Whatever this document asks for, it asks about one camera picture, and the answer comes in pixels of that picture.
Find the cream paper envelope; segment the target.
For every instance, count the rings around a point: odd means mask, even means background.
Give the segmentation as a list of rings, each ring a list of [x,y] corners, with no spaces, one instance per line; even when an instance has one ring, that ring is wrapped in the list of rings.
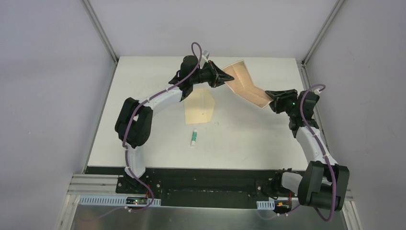
[[[215,100],[207,88],[194,89],[183,102],[186,124],[211,122]]]

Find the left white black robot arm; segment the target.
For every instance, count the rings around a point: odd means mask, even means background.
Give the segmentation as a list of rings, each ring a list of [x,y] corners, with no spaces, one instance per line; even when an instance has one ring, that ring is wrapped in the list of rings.
[[[153,116],[186,99],[195,84],[206,82],[216,88],[233,80],[233,76],[222,71],[213,61],[207,60],[201,65],[200,59],[189,55],[183,58],[167,88],[144,100],[129,97],[124,101],[114,130],[124,148],[124,171],[131,177],[127,186],[133,193],[140,194],[146,187],[145,179],[141,178],[146,171],[143,145],[150,137]]]

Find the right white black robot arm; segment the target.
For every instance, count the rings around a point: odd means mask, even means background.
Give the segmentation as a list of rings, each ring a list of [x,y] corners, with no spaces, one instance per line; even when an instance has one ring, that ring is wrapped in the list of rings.
[[[284,196],[294,193],[302,206],[340,211],[343,207],[350,178],[349,169],[340,165],[328,152],[321,138],[314,108],[320,99],[320,90],[298,92],[266,91],[273,112],[286,113],[289,129],[300,144],[308,166],[304,174],[291,169],[278,170],[271,181],[271,192]]]

